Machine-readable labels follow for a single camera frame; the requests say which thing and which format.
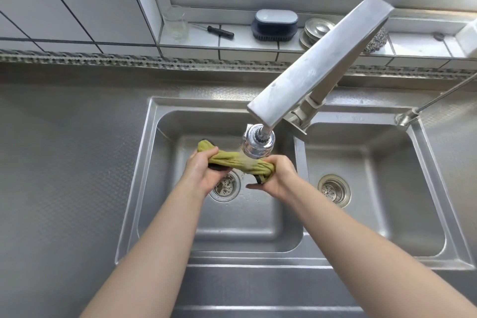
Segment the tiled window sill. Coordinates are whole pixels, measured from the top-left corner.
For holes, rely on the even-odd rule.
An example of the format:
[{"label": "tiled window sill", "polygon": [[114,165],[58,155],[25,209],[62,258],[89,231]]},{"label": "tiled window sill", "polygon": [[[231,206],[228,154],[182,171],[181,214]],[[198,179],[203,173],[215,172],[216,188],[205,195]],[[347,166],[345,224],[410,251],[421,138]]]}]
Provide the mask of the tiled window sill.
[{"label": "tiled window sill", "polygon": [[[250,26],[220,27],[234,32],[235,38],[219,38],[190,25],[188,38],[176,42],[163,28],[159,48],[164,57],[288,63],[295,62],[305,52],[299,43],[301,29],[289,42],[265,42],[253,37]],[[387,44],[381,50],[361,54],[354,65],[477,69],[477,59],[465,58],[453,36],[446,36],[440,42],[430,34],[390,33]]]}]

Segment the stainless steel sink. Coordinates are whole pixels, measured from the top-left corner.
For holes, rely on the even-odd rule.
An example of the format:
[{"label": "stainless steel sink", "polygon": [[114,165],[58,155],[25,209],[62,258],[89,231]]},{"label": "stainless steel sink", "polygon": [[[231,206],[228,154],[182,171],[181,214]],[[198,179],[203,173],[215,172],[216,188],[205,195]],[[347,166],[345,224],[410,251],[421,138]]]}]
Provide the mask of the stainless steel sink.
[{"label": "stainless steel sink", "polygon": [[[247,102],[152,98],[116,253],[138,241],[203,139],[238,150]],[[394,125],[405,108],[326,105],[307,142],[282,125],[274,153],[347,213],[432,268],[473,269],[421,122]],[[266,193],[245,189],[234,170],[206,197],[191,264],[324,266],[329,263],[294,213]]]}]

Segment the clear drinking glass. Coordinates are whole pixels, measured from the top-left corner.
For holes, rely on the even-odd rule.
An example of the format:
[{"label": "clear drinking glass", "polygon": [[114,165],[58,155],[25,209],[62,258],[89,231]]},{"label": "clear drinking glass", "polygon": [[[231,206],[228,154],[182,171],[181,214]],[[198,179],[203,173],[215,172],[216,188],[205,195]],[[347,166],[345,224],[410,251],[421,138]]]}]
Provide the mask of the clear drinking glass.
[{"label": "clear drinking glass", "polygon": [[187,39],[189,25],[185,19],[185,11],[181,6],[171,5],[165,11],[163,17],[164,28],[176,42]]}]

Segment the drain hole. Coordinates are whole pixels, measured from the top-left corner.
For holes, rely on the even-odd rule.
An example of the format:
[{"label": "drain hole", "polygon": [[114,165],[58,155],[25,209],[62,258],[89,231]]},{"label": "drain hole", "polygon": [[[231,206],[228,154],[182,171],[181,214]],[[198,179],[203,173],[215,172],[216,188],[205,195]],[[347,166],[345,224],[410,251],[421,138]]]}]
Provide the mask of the drain hole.
[{"label": "drain hole", "polygon": [[337,175],[323,176],[318,182],[318,190],[339,207],[347,206],[351,199],[349,185]]},{"label": "drain hole", "polygon": [[212,199],[218,202],[229,202],[237,197],[240,191],[240,179],[235,171],[222,178],[210,192]]}]

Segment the countertop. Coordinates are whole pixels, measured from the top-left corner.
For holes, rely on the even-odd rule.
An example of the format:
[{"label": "countertop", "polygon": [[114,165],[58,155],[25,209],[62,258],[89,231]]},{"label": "countertop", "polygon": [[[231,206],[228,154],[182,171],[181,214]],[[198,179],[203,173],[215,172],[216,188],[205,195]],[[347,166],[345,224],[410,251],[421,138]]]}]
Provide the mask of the countertop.
[{"label": "countertop", "polygon": [[[243,84],[135,72],[0,64],[0,316],[78,316],[112,272],[151,96],[251,100],[275,76]],[[328,103],[414,106],[436,95],[342,87]],[[475,260],[477,94],[456,92],[423,122]],[[477,304],[477,271],[438,274]],[[334,306],[366,316],[332,269],[189,266],[175,316],[331,317]]]}]

